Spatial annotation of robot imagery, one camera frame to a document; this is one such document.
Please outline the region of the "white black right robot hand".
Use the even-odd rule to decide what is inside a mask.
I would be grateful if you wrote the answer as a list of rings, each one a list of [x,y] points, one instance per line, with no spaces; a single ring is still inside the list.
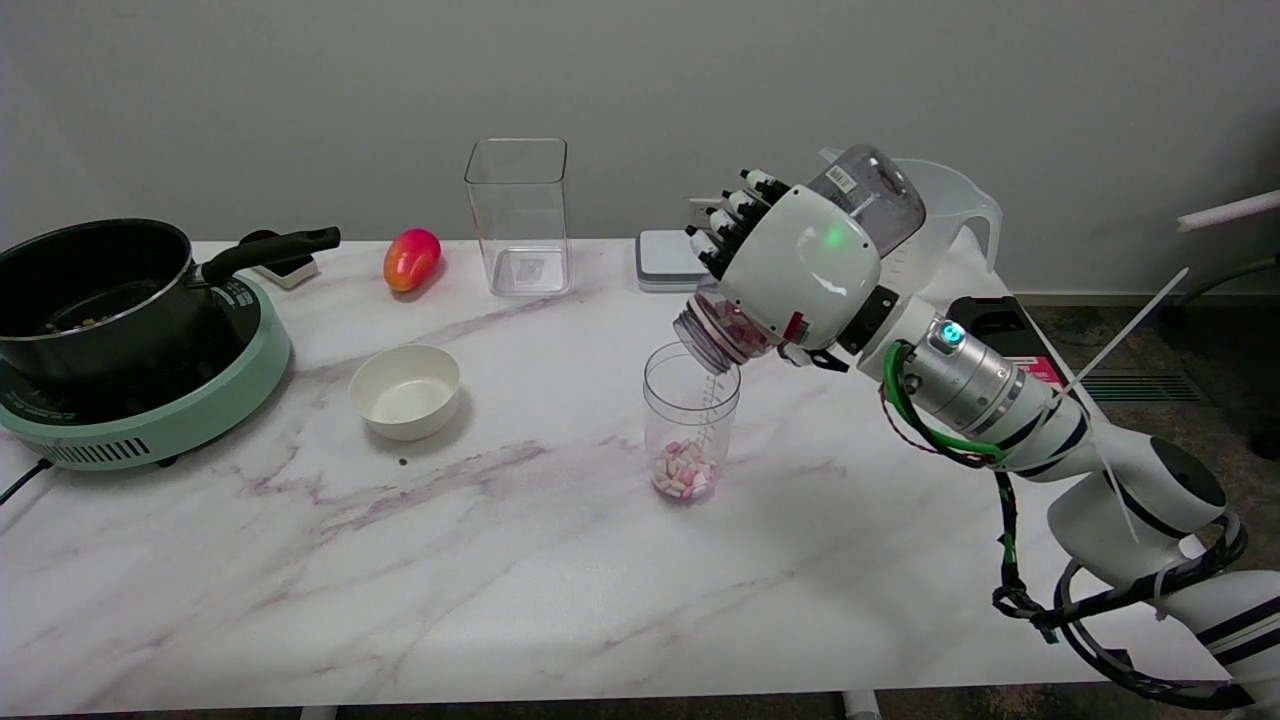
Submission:
[[[832,165],[815,186],[742,170],[709,228],[687,228],[707,277],[673,320],[687,352],[713,375],[769,352],[794,366],[846,373],[832,347],[856,354],[896,297],[881,260],[914,234],[919,195],[887,161]]]

